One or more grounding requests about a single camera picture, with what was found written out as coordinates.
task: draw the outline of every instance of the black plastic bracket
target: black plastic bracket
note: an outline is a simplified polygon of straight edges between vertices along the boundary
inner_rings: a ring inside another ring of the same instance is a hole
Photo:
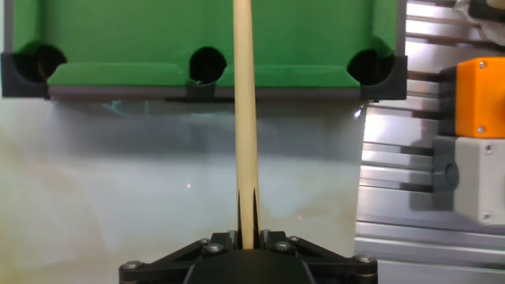
[[[212,234],[154,263],[119,267],[120,283],[377,284],[377,262],[345,258],[284,232],[261,232],[260,248],[237,249],[237,232]]]
[[[389,77],[377,85],[361,87],[361,99],[406,99],[408,75],[407,61],[407,56],[395,56],[395,63]]]
[[[459,184],[454,136],[437,136],[433,141],[433,204],[438,210],[454,210],[454,192]]]
[[[4,98],[49,99],[47,85],[38,73],[34,56],[4,52],[1,64]]]
[[[456,135],[456,76],[458,67],[440,71],[439,94],[440,113],[439,135]]]
[[[471,0],[468,14],[474,19],[505,23],[505,9],[493,8],[486,0]]]

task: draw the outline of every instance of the screw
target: screw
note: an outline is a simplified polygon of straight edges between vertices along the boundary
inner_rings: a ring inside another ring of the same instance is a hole
[[[360,263],[371,263],[373,261],[373,257],[368,255],[356,255],[354,259]]]
[[[210,253],[218,253],[224,250],[224,245],[212,243],[208,244],[208,246],[204,248],[207,249],[207,251]]]
[[[208,245],[211,240],[207,239],[207,238],[203,238],[201,240],[199,240],[199,242],[202,244],[202,245]]]
[[[487,155],[492,155],[492,146],[491,145],[486,145],[486,147],[484,147],[484,149],[486,149]]]
[[[484,220],[484,223],[489,224],[491,222],[492,218],[492,212],[486,211],[484,214],[482,214],[482,219]]]
[[[129,261],[129,262],[121,265],[121,267],[126,270],[132,270],[132,269],[137,269],[138,267],[142,266],[143,264],[144,263],[139,260],[132,260],[132,261]]]
[[[278,241],[275,243],[274,246],[275,246],[275,249],[277,249],[280,252],[286,252],[286,251],[291,250],[293,248],[293,245],[287,241]]]

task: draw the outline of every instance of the orange box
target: orange box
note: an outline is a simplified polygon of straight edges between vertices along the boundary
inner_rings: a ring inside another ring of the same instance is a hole
[[[456,136],[505,138],[505,58],[458,65]]]

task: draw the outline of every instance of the cue stick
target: cue stick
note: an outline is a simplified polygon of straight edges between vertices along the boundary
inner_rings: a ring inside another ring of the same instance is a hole
[[[241,233],[242,248],[254,249],[260,232],[260,194],[251,0],[234,0],[234,60],[238,233]]]

